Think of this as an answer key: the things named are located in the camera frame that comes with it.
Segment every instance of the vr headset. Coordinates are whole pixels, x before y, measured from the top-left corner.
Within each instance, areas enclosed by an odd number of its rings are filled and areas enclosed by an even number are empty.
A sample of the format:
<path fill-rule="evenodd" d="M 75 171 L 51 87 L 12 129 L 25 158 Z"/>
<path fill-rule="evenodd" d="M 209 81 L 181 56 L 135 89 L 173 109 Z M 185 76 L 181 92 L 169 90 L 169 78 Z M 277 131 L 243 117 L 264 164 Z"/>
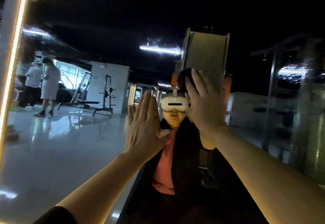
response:
<path fill-rule="evenodd" d="M 185 113 L 189 108 L 189 103 L 186 100 L 184 94 L 178 93 L 176 89 L 173 90 L 173 94 L 165 94 L 161 97 L 160 102 L 161 108 L 165 112 L 171 112 L 173 110 L 178 110 Z"/>

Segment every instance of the illuminated mirror frame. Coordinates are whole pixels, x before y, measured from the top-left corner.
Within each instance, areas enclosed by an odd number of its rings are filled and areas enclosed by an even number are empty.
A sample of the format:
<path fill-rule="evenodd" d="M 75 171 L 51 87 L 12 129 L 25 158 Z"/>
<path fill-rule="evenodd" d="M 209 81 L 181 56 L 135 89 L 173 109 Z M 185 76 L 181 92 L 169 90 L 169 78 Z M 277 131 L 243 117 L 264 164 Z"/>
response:
<path fill-rule="evenodd" d="M 8 120 L 8 111 L 9 111 L 9 105 L 10 105 L 10 97 L 13 90 L 13 83 L 15 78 L 15 66 L 17 62 L 17 49 L 18 49 L 18 43 L 20 39 L 21 34 L 21 26 L 23 22 L 23 17 L 25 13 L 27 0 L 17 0 L 17 6 L 15 10 L 15 14 L 11 16 L 11 19 L 14 19 L 12 21 L 13 27 L 11 28 L 11 31 L 9 31 L 10 37 L 9 40 L 6 42 L 6 45 L 8 46 L 8 53 L 4 54 L 6 57 L 3 59 L 0 59 L 2 63 L 2 76 L 1 78 L 1 109 L 0 109 L 0 169 L 2 164 L 2 158 L 3 158 L 3 152 L 4 152 L 4 143 L 6 140 L 6 125 Z M 4 5 L 4 12 L 2 21 L 4 21 L 4 17 L 6 14 L 6 9 L 8 6 L 11 5 L 9 2 Z"/>

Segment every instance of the forearm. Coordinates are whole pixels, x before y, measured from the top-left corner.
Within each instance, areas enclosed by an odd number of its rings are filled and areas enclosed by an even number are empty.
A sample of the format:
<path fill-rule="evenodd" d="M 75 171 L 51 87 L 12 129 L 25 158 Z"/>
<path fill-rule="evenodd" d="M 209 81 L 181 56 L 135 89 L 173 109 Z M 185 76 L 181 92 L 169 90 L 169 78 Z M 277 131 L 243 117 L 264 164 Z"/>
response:
<path fill-rule="evenodd" d="M 325 196 L 318 185 L 229 131 L 210 136 L 270 224 L 324 222 Z"/>
<path fill-rule="evenodd" d="M 117 197 L 142 165 L 132 155 L 123 153 L 58 206 L 69 210 L 78 224 L 104 223 Z"/>

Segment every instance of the black shoe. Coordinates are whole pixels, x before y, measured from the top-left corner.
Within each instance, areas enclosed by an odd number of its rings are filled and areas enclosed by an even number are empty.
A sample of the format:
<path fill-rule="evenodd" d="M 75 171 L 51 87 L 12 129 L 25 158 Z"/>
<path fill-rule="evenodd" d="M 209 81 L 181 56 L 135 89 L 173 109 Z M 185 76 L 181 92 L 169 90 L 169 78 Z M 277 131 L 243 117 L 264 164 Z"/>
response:
<path fill-rule="evenodd" d="M 34 114 L 35 117 L 45 117 L 45 112 L 39 112 Z"/>

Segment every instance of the red shirt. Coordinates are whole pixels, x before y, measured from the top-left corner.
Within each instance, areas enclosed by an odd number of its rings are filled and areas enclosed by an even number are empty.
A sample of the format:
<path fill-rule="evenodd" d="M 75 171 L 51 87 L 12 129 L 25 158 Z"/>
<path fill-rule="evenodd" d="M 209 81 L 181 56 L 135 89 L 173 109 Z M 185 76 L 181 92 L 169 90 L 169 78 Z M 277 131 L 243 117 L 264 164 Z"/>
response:
<path fill-rule="evenodd" d="M 162 151 L 160 161 L 153 175 L 152 186 L 160 193 L 175 195 L 172 180 L 172 161 L 176 131 L 171 131 L 171 138 L 166 143 Z"/>

